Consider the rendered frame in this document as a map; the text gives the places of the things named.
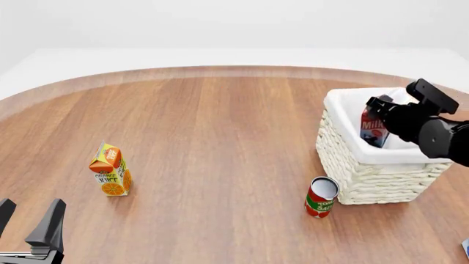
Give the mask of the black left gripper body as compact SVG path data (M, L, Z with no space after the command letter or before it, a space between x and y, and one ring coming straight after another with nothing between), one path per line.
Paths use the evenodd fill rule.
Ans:
M62 264L64 255L48 247L32 247L30 252L0 252L0 264Z

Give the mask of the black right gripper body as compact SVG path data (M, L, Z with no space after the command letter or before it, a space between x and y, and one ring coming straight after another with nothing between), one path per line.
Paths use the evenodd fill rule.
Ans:
M378 119L379 113L382 111L387 103L393 103L394 99L390 96L371 97L366 102L366 113L370 119Z

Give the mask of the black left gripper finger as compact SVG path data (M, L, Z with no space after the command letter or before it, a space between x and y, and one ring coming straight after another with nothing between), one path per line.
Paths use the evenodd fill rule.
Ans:
M25 239L32 252L64 251L62 232L65 210L66 204L62 199L51 203L43 219Z
M11 199L0 201L0 237L15 212L16 204Z

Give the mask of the red blue milk carton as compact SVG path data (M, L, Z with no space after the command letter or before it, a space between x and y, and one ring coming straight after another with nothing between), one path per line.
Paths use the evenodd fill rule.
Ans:
M367 144L378 148L384 146L389 136L389 132L381 120L382 111L380 111L378 119L368 118L365 109L361 114L360 137L367 142Z

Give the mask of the white wicker basket with liner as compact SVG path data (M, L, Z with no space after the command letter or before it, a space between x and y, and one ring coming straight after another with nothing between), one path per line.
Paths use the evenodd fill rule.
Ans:
M325 96L316 149L326 175L339 184L341 204L410 202L453 164L427 158L416 144L395 135L381 148L362 140L366 102L382 94L401 105L417 101L402 87L332 89Z

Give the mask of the orange juice carton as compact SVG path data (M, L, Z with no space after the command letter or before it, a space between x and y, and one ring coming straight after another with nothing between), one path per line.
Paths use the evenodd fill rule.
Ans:
M101 142L89 169L107 197L123 197L130 193L132 176L118 147Z

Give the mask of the tomato sauce tin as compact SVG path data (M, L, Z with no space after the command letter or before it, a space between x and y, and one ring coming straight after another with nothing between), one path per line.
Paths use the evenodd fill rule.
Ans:
M316 177L310 185L304 202L305 211L318 219L327 217L339 195L339 185L329 177Z

